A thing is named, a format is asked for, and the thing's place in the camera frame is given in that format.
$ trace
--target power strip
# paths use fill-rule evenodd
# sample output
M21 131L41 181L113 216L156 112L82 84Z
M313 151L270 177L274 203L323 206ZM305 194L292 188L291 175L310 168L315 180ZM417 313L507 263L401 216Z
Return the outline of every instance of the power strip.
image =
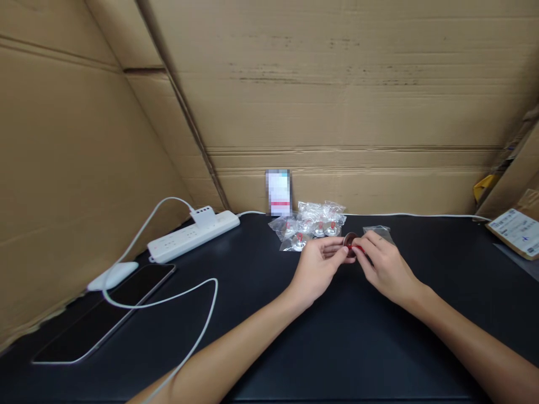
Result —
M158 264L167 263L240 224L240 219L229 210L216 215L213 214L213 210L211 213L208 212L210 215L213 214L214 220L211 218L207 220L206 212L199 209L192 213L197 223L149 242L150 261ZM199 219L197 220L198 215L204 218L200 223Z

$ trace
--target charging cable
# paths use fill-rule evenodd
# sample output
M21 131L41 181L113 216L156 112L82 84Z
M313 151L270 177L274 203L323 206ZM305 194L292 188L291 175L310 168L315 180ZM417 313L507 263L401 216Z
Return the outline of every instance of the charging cable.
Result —
M116 307L121 307L122 309L130 309L130 310L138 310L138 309L146 309L147 307L152 307L152 306L157 306L161 303L165 303L167 301L170 301L172 299L175 299L177 297L180 297L180 296L183 296L183 295L186 295L187 293L189 292L192 292L193 290L196 290L198 289L200 286L208 283L208 282L215 282L215 289L213 291L213 300L212 300L212 305L211 307L209 308L209 313L208 313L208 317L206 318L206 323L204 324L204 328L202 329L202 332L200 333L200 335L198 336L198 339L197 341L195 342L195 345L193 345L193 347L191 348L191 350L189 351L189 353L187 354L187 356L182 360L182 362L172 371L172 373L163 381L163 383L161 383L159 385L159 387L157 387L154 392L152 394L150 394L150 396L144 400L144 404L148 404L162 389L163 387L165 387L165 385L180 371L180 369L185 365L185 363L189 360L189 358L191 358L191 355L193 354L193 352L197 349L198 347L198 344L200 344L200 341L202 340L202 337L204 337L204 334L206 333L206 329L208 328L208 324L209 324L209 321L211 320L212 318L212 314L213 314L213 309L215 307L215 302L217 300L217 290L219 288L219 281L216 279L216 278L210 278L210 279L206 279L204 282L196 285L195 287L192 287L191 289L185 291L185 292L182 292L182 293L179 293L175 296L172 296L172 297L169 297L167 299L163 299L163 300L159 300L157 302L154 302L154 303L150 303L150 304L146 304L146 305L139 305L139 306L129 306L129 305L125 305L125 304L122 304L122 303L118 303L117 301L115 300L112 300L112 298L110 297L110 295L108 294L107 290L106 290L106 285L107 285L107 280L108 280L108 277L110 276L110 274L112 273L112 271L114 270L114 267L116 264L118 264L119 262L121 262L125 257L126 255L129 253L129 251L131 251L131 249L133 248L133 246L135 245L136 241L139 239L140 235L142 234L142 232L144 231L144 229L146 228L146 226L148 225L148 223L150 222L150 220L152 220L153 216L155 215L155 213L157 212L157 209L159 209L159 207L163 204L163 202L165 202L166 200L169 200L169 199L175 199L175 200L178 200L180 202L183 202L184 204L186 204L189 208L189 210L193 213L195 212L195 210L193 209L193 207L187 203L186 201L184 201L183 199L181 198L176 198L174 196L170 196L169 198L165 198L163 199L161 202L159 202L157 204L157 206L153 209L152 213L150 214L150 216L148 217L148 219L146 219L146 221L144 222L144 224L142 225L142 227L140 228L139 232L136 234L135 238L133 239L133 241L131 241L131 244L129 245L129 247L127 247L127 249L125 250L125 252L122 254L122 256L120 258L118 258L118 260L111 266L111 268L109 269L109 271L107 271L107 274L105 275L105 278L103 280L103 286L102 286L102 293L103 293L103 297L105 298L105 300L107 302L109 302L111 305L113 306L116 306Z
M210 278L210 279L206 279L204 282L196 285L195 287L192 287L191 289L186 290L185 292L178 293L177 295L174 295L172 297L168 297L168 298L163 299L163 300L159 300L159 301L154 302L154 303L145 304L145 305L138 305L138 306L130 306L130 305L125 305L125 304L122 304L122 303L118 303L117 301L113 300L110 297L110 295L108 294L108 291L106 289L106 285L107 285L108 277L111 275L112 271L114 270L115 265L118 264L119 262L121 262L126 257L126 255L129 253L129 251L131 251L131 249L133 248L133 246L135 245L135 243L139 239L140 235L142 234L144 229L146 229L146 226L148 225L150 220L152 220L153 216L157 212L157 209L159 209L159 207L163 204L163 202L165 202L165 201L167 201L169 199L175 199L175 200L178 200L180 202L183 202L184 204L187 205L187 207L189 208L189 210L192 213L195 212L193 207L187 201L183 200L182 198L176 198L174 196L170 196L168 198L163 199L161 202L159 202L156 205L156 207L153 209L153 211L150 213L150 216L148 217L148 219L146 219L146 221L144 222L144 224L140 228L139 232L133 238L133 241L131 241L131 244L127 247L127 249L122 254L122 256L120 258L118 258L116 260L116 262L107 271L107 274L104 277L103 286L102 286L102 289L101 289L103 297L111 305L116 306L116 307L120 307L122 309L139 310L139 309L146 309L148 307L157 306L157 305L165 303L167 301L171 301L171 300L173 300L173 299L175 299L177 297L186 295L187 293L198 289L200 286L202 286L202 285L204 285L206 283L209 283L209 282L214 282L215 283L215 289L213 291L212 305L209 308L209 313L208 313L208 316L206 318L206 323L204 324L204 327L203 327L200 335L198 336L197 341L195 342L195 344L193 345L193 347L191 348L191 350L189 351L187 356L182 360L182 362L180 362L180 364L177 367L174 368L174 370L171 372L171 374L159 385L159 387L157 387L153 391L153 393L150 394L150 396L146 400L144 400L144 404L148 404L163 389L163 387L166 386L166 384L180 371L180 369L185 365L185 363L191 358L191 356L193 355L193 352L197 349L198 345L200 344L200 341L202 340L202 338L204 337L204 334L206 333L206 330L208 329L209 322L210 322L210 320L212 318L213 309L215 308L215 302L217 300L217 291L218 291L218 288L219 288L219 281L216 278ZM248 213L265 214L265 213L259 212L257 210L249 210L247 212L239 213L237 216L241 217L244 214L248 214ZM470 217L470 218L477 218L477 219L483 219L483 220L486 220L486 221L490 221L490 219L484 218L482 216L475 216L475 215L443 215L443 214L441 214L441 215L418 215L418 214L413 214L413 213L386 213L386 214L374 214L374 215L366 215L366 216L392 216L392 215L407 215L407 216L417 216L417 217Z

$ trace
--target power cord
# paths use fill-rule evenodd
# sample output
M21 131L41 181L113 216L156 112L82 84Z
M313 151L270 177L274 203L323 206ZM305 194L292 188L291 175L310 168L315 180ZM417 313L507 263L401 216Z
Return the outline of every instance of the power cord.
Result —
M172 373L159 385L159 387L157 387L152 394L150 394L150 396L144 400L144 404L148 404L151 400L153 400L153 398L163 389L163 387L166 386L166 384L180 371L180 369L185 365L185 363L191 358L193 352L197 349L198 347L198 344L200 344L200 341L202 340L202 338L204 337L204 334L206 333L206 330L208 329L208 325L209 325L209 322L210 320L212 319L212 314L213 314L213 309L215 308L215 302L217 300L217 291L219 289L219 281L216 279L216 278L210 278L210 279L206 279L204 282L196 285L195 287L192 287L191 289L185 291L185 292L182 292L182 293L178 293L177 295L174 295L172 297L168 297L166 299L163 299L163 300L159 300L157 302L154 302L154 303L150 303L150 304L146 304L146 305L138 305L138 306L130 306L130 305L125 305L125 304L122 304L122 303L118 303L117 301L113 300L110 295L108 294L107 290L106 290L106 284L107 284L107 281L108 281L108 277L111 275L112 271L114 270L114 267L116 264L118 264L119 262L121 262L125 257L126 255L129 253L129 251L131 251L131 249L133 248L133 246L135 245L135 243L137 242L137 240L139 239L140 235L142 234L142 232L144 231L144 229L146 229L146 226L148 225L148 223L150 222L150 220L152 220L153 216L155 215L155 213L157 212L157 209L159 209L159 207L163 204L163 202L165 202L166 200L169 200L169 199L175 199L175 200L178 200L180 202L183 202L184 204L187 205L187 207L189 208L189 210L191 211L191 213L194 213L195 212L195 209L193 209L193 207L185 200L183 200L182 198L176 198L174 196L170 196L168 198L165 198L163 199L161 202L159 202L156 207L153 209L153 211L150 213L150 216L148 216L148 219L146 219L146 221L144 222L144 224L142 225L142 227L140 228L139 232L136 234L136 236L133 238L133 241L131 241L131 244L127 247L127 249L125 250L125 252L122 254L122 256L120 258L118 258L118 260L116 260L116 262L110 267L110 269L107 271L107 274L105 275L105 278L103 280L103 286L102 286L102 289L101 289L101 292L103 294L103 297L105 298L105 300L107 302L109 302L111 305L113 306L116 306L116 307L121 307L122 309L130 309L130 310L139 310L139 309L146 309L148 307L153 307L153 306L157 306L161 303L165 303L167 301L170 301L170 300L173 300L177 297L180 297L180 296L183 296L183 295L186 295L187 293L189 292L192 292L193 290L196 290L198 289L200 286L208 283L208 282L215 282L215 289L213 291L213 300L212 300L212 305L211 307L209 308L209 313L208 313L208 317L206 318L206 323L204 324L204 328L202 329L200 335L198 336L198 339L197 341L195 342L195 344L193 345L193 347L191 348L191 350L189 351L189 353L187 354L187 356L185 356L185 358L182 360L182 362L180 362L180 364L172 371ZM243 212L243 213L240 213L238 214L237 216L238 217L241 217L243 216L244 214L247 214L247 213L260 213L260 214L264 214L263 212L258 212L258 211L255 211L255 210L250 210L248 212Z

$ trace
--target white cable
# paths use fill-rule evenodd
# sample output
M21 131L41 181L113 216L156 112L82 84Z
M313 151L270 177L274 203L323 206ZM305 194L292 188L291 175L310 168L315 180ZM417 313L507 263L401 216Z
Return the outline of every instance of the white cable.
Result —
M483 216L477 215L450 215L450 214L439 214L439 215L419 215L415 213L374 213L374 214L357 214L357 213L345 213L347 216L415 216L415 217L469 217L475 219L486 220L490 222L490 219L484 218Z
M187 356L182 360L182 362L172 371L172 373L170 375L168 375L168 377L163 380L163 383L161 383L159 385L158 388L156 388L152 394L149 395L149 397L144 400L143 404L148 404L151 400L153 400L153 398L163 389L163 387L165 387L167 385L168 382L170 382L170 380L176 376L176 374L180 371L180 369L185 365L185 363L189 360L189 358L191 358L191 355L193 354L193 352L197 349L198 347L198 344L200 343L200 340L202 340L202 337L204 337L204 334L206 333L206 329L208 328L208 324L209 324L209 321L211 320L212 318L212 314L213 314L213 308L215 307L215 301L217 300L217 288L219 286L219 283L217 282L217 279L215 278L211 278L211 279L208 279L207 281L204 281L202 282L201 284L195 286L194 288L188 290L187 292L184 292L184 293L181 293L179 295L176 295L174 297L178 297L178 296L181 296L181 295L184 295L186 293L189 293L190 291L192 290L195 290L196 288L198 288L199 286L202 286L204 285L206 282L209 282L209 281L214 281L215 282L215 290L213 292L213 300L212 300L212 306L209 308L209 313L208 313L208 318L206 319L206 323L204 324L204 328L202 329L202 332L200 333L200 335L198 336L198 339L197 341L195 342L195 345L193 345L193 348L191 348L191 350L189 351L189 353L187 354Z
M257 211L257 210L248 210L247 212L241 212L241 213L238 213L236 216L241 217L241 216L243 216L244 214L248 214L248 213L265 214L264 212L259 212L259 211Z
M106 284L107 284L107 280L108 280L108 277L110 276L110 274L112 273L114 267L116 264L118 264L121 260L123 260L125 258L125 256L129 253L129 251L131 250L131 248L133 248L133 246L135 245L136 241L139 239L140 235L142 234L142 232L144 231L144 229L146 228L146 226L148 225L148 223L150 222L150 220L152 220L153 216L155 215L157 209L159 209L159 207L161 206L161 204L163 202L165 202L166 200L168 199L176 199L178 201L181 201L183 202L184 204L186 204L188 207L189 207L189 210L191 212L194 212L194 209L193 207L187 203L186 201L184 201L183 199L181 198L176 198L174 196L170 196L169 198L165 198L163 199L161 202L159 202L157 204L157 206L153 209L152 213L150 214L150 216L148 217L148 219L146 219L146 221L144 222L144 224L142 225L142 227L140 228L139 232L136 234L135 238L133 239L133 241L131 241L131 244L129 245L129 247L127 247L127 249L125 250L125 252L122 254L122 256L110 267L110 269L107 271L107 274L105 275L105 278L103 280L103 286L102 286L102 289L101 289L101 292L103 293L103 297L105 298L106 301L108 301L111 305L113 306L116 306L116 307L121 307L123 309L130 309L130 310L138 310L138 309L145 309L147 307L152 307L152 306L157 306L158 304L161 304L161 303L165 303L167 301L170 301L172 299L175 299L177 297L180 297L180 296L183 296L183 295L186 295L187 293L189 292L192 292L193 290L195 289L198 289L200 286L204 285L205 283L208 283L208 282L215 282L215 290L213 291L213 300L212 300L212 305L211 307L209 308L209 313L208 313L208 317L206 319L206 323L204 324L204 328L202 329L202 332L200 333L200 335L198 336L198 339L197 341L195 342L195 345L193 345L193 347L191 348L191 350L189 351L189 353L187 354L187 356L182 360L182 362L172 371L172 373L163 381L163 383L161 383L159 385L158 388L156 388L152 394L150 394L150 396L144 400L144 404L148 404L162 389L163 387L165 387L165 385L180 371L180 369L185 365L185 363L189 360L189 358L191 358L191 355L193 354L193 352L197 349L198 347L198 344L200 344L200 341L202 340L202 338L204 337L204 334L206 333L206 329L208 328L208 324L209 324L209 321L212 319L212 314L213 314L213 308L215 307L215 302L217 300L217 290L219 288L219 281L216 279L216 278L210 278L210 279L206 279L204 282L196 285L195 287L192 287L191 289L185 291L185 292L182 292L182 293L179 293L175 296L172 296L172 297L169 297L167 299L163 299L163 300L159 300L157 302L154 302L154 303L150 303L150 304L147 304L147 305L140 305L140 306L129 306L129 305L124 305L122 303L118 303L114 300L112 300L112 298L110 297L110 295L108 294L107 290L106 290Z

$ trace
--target cable plug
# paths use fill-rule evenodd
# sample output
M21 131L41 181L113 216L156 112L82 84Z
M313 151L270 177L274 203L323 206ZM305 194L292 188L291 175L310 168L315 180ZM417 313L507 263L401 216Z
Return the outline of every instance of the cable plug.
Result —
M215 212L211 206L191 211L191 217L199 228L211 228L217 222Z

